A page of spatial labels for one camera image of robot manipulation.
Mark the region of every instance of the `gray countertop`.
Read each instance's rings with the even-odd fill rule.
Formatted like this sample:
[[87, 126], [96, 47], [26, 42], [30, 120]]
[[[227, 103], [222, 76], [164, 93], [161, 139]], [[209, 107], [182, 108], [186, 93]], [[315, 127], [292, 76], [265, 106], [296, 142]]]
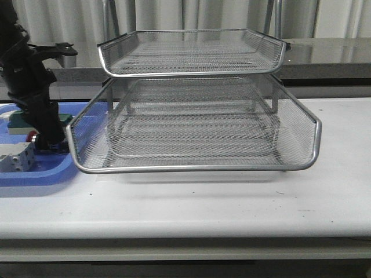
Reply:
[[[371, 78], [371, 38], [285, 39], [292, 49], [286, 52], [281, 79]], [[101, 68], [94, 42], [74, 42], [79, 52], [76, 68], [61, 68], [54, 60], [45, 61], [59, 82], [102, 82], [107, 77]]]

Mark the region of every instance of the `red component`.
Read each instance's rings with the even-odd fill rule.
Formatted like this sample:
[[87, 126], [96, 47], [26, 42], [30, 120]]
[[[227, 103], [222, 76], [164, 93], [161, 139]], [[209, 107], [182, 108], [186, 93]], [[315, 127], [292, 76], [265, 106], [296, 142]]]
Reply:
[[35, 130], [33, 131], [30, 131], [28, 134], [27, 134], [27, 137], [26, 137], [26, 142], [31, 142], [32, 141], [32, 138], [34, 135], [36, 135], [37, 132]]

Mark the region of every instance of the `tray rim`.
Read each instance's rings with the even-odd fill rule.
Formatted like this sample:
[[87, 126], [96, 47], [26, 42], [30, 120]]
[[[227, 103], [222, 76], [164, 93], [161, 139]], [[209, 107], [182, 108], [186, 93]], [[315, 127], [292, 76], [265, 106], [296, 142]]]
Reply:
[[317, 160], [319, 155], [319, 147], [321, 144], [321, 133], [322, 133], [322, 122], [317, 116], [315, 116], [307, 107], [305, 107], [292, 93], [286, 90], [284, 86], [278, 83], [276, 77], [271, 75], [262, 75], [270, 80], [274, 85], [278, 86], [303, 112], [309, 117], [313, 118], [315, 123], [314, 140], [312, 145], [312, 156], [309, 161], [303, 164], [285, 164], [285, 165], [272, 165], [272, 164], [221, 164], [221, 165], [170, 165], [170, 166], [122, 166], [122, 167], [101, 167], [101, 168], [88, 168], [80, 164], [78, 156], [75, 150], [74, 139], [72, 136], [71, 126], [77, 121], [77, 119], [89, 109], [89, 107], [100, 98], [102, 94], [106, 92], [117, 79], [109, 80], [100, 92], [91, 99], [86, 107], [80, 111], [80, 113], [73, 118], [66, 128], [68, 146], [70, 147], [70, 154], [72, 159], [80, 169], [80, 171], [86, 174], [118, 174], [118, 173], [150, 173], [150, 172], [175, 172], [175, 171], [297, 171], [305, 170], [311, 167]]
[[[117, 40], [122, 39], [123, 41], [130, 38], [136, 33], [174, 33], [174, 32], [179, 32], [179, 33], [186, 33], [186, 32], [222, 32], [222, 31], [247, 31], [254, 33], [261, 37], [262, 39], [267, 39], [271, 41], [272, 43], [280, 43], [282, 44], [282, 49], [280, 53], [280, 58], [278, 61], [278, 64], [276, 67], [272, 67], [266, 70], [244, 70], [244, 71], [190, 71], [190, 72], [148, 72], [148, 73], [140, 73], [140, 74], [115, 74], [111, 72], [105, 62], [104, 62], [104, 57], [103, 57], [103, 51], [102, 47], [103, 46], [109, 46], [114, 44]], [[264, 33], [260, 33], [258, 31], [254, 31], [248, 28], [230, 28], [230, 29], [188, 29], [188, 30], [138, 30], [138, 31], [133, 31], [128, 34], [123, 34], [121, 36], [118, 36], [114, 39], [111, 39], [107, 42], [103, 42], [97, 45], [98, 46], [98, 54], [99, 54], [99, 60], [100, 64], [103, 68], [103, 70], [108, 74], [108, 76], [111, 77], [116, 77], [116, 78], [128, 78], [128, 77], [162, 77], [162, 76], [198, 76], [198, 75], [229, 75], [229, 74], [267, 74], [267, 73], [272, 73], [277, 70], [279, 70], [283, 64], [285, 52], [286, 52], [286, 42], [277, 38], [274, 38], [272, 36], [266, 35]]]

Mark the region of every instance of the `robotic arm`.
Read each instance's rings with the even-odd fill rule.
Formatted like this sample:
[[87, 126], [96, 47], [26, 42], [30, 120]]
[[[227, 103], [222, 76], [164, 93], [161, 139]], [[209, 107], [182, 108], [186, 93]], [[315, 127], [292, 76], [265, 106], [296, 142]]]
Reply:
[[12, 0], [0, 0], [0, 75], [9, 89], [8, 96], [23, 111], [24, 121], [39, 131], [34, 138], [36, 148], [65, 151], [58, 103], [49, 98], [49, 86], [57, 79], [42, 61], [75, 56], [77, 52], [68, 43], [28, 45], [30, 37], [17, 19]]

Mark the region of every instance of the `blue plastic tray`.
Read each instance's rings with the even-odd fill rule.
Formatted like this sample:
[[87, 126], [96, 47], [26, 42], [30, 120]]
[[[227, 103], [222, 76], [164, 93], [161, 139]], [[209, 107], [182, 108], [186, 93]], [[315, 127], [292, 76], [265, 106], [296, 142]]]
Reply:
[[[77, 115], [86, 103], [60, 103], [59, 112]], [[18, 110], [14, 104], [0, 107], [0, 114]], [[0, 144], [25, 142], [26, 135], [10, 135], [7, 123], [0, 119]], [[77, 168], [70, 154], [35, 155], [35, 164], [28, 172], [0, 173], [0, 186], [52, 185], [68, 180], [77, 173]]]

